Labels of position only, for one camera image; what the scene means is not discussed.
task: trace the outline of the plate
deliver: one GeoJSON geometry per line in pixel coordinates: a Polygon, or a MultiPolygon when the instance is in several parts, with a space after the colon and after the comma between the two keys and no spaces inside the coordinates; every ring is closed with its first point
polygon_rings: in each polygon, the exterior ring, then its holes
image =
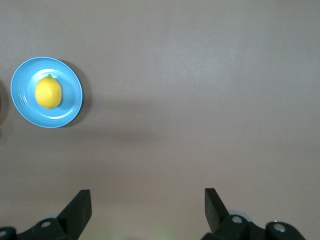
{"type": "Polygon", "coordinates": [[[29,122],[44,128],[59,128],[70,123],[79,113],[83,101],[80,81],[74,71],[62,61],[40,56],[22,63],[11,81],[11,97],[16,109],[29,122]],[[62,90],[59,106],[45,109],[35,97],[37,83],[51,75],[62,90]]]}

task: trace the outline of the gray tabletop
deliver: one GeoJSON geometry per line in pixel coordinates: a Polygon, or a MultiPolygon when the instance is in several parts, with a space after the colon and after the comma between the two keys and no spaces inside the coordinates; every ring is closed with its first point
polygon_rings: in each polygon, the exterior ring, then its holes
{"type": "Polygon", "coordinates": [[[2,0],[0,226],[30,228],[90,189],[80,239],[199,240],[205,188],[260,227],[319,238],[320,1],[2,0]],[[15,108],[24,61],[78,75],[77,118],[15,108]]]}

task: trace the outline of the lemon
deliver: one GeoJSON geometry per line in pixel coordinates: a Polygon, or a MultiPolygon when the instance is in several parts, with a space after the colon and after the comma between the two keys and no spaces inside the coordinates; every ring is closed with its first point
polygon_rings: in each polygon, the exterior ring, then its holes
{"type": "Polygon", "coordinates": [[[50,74],[42,78],[35,86],[35,100],[45,109],[57,107],[62,98],[61,86],[50,74]]]}

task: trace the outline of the yellow lemon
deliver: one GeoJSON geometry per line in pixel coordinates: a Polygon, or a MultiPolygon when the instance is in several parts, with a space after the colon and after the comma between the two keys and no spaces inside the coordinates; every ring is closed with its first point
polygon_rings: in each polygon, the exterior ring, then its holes
{"type": "Polygon", "coordinates": [[[46,109],[53,109],[61,102],[61,86],[58,81],[49,74],[36,84],[34,95],[36,102],[40,106],[46,109]]]}

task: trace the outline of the blue plate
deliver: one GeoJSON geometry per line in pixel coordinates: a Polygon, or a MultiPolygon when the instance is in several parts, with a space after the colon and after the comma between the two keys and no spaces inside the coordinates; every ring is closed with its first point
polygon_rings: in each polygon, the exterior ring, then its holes
{"type": "Polygon", "coordinates": [[[83,93],[77,75],[65,63],[52,57],[35,57],[22,63],[11,81],[11,96],[16,109],[31,123],[44,128],[58,128],[70,123],[79,113],[83,93]],[[51,75],[61,85],[59,106],[45,109],[35,97],[36,85],[51,75]]]}

